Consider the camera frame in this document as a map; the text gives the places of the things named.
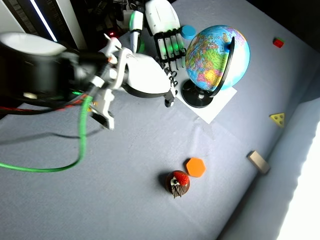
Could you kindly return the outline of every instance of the gray table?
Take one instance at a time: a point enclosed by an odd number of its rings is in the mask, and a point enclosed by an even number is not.
[[[251,62],[234,86],[236,95],[208,125],[178,100],[166,108],[163,98],[116,92],[111,106],[115,131],[100,130],[89,118],[87,156],[77,167],[58,173],[0,169],[2,240],[218,236],[257,173],[247,153],[255,149],[267,156],[280,134],[268,116],[291,115],[318,54],[244,0],[178,0],[173,6],[182,25],[200,31],[226,24],[246,36]],[[151,50],[152,38],[143,36]],[[272,45],[275,36],[285,39],[282,49]],[[78,111],[5,117],[0,121],[1,161],[38,168],[72,162],[78,151],[72,138]],[[183,170],[189,157],[202,158],[206,173],[191,178],[189,192],[173,199],[162,177]]]

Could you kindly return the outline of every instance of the ocean on globe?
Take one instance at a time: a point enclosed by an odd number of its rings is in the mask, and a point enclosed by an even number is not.
[[[197,87],[209,92],[216,89],[227,65],[232,37],[234,52],[221,90],[232,87],[243,77],[250,60],[247,40],[230,26],[211,26],[198,33],[186,50],[186,71]]]

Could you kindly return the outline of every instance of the blue round block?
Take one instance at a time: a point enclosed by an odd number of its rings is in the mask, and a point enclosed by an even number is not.
[[[196,29],[193,26],[185,25],[182,27],[181,36],[184,39],[192,40],[196,36]]]

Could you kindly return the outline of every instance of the globe base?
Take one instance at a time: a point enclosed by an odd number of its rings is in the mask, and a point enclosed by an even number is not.
[[[207,96],[205,90],[197,87],[191,80],[183,84],[181,94],[187,104],[197,109],[208,106],[214,99],[213,97]]]

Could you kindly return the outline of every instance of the dark floor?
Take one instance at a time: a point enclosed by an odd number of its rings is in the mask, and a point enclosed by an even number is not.
[[[319,0],[247,1],[320,52]]]

